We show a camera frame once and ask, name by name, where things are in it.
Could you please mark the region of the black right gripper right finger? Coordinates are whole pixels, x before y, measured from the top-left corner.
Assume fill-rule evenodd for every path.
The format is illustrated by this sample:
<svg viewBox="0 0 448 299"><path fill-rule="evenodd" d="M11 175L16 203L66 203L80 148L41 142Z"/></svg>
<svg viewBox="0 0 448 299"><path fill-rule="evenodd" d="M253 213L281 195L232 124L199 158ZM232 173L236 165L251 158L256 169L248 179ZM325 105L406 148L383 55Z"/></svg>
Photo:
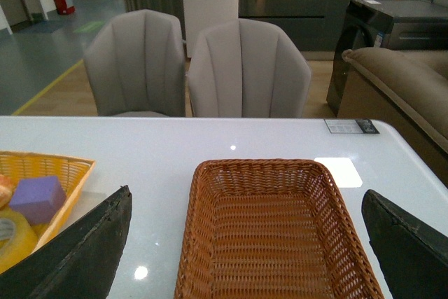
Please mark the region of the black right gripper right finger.
<svg viewBox="0 0 448 299"><path fill-rule="evenodd" d="M374 190L361 213L393 298L447 297L447 236Z"/></svg>

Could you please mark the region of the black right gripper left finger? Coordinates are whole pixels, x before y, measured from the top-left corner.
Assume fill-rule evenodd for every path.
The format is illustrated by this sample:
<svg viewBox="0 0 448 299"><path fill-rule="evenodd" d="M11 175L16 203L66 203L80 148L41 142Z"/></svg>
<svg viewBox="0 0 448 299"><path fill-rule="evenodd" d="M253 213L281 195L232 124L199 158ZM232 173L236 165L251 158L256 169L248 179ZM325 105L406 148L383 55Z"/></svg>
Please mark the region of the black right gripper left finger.
<svg viewBox="0 0 448 299"><path fill-rule="evenodd" d="M132 217L128 186L1 274L2 298L106 298Z"/></svg>

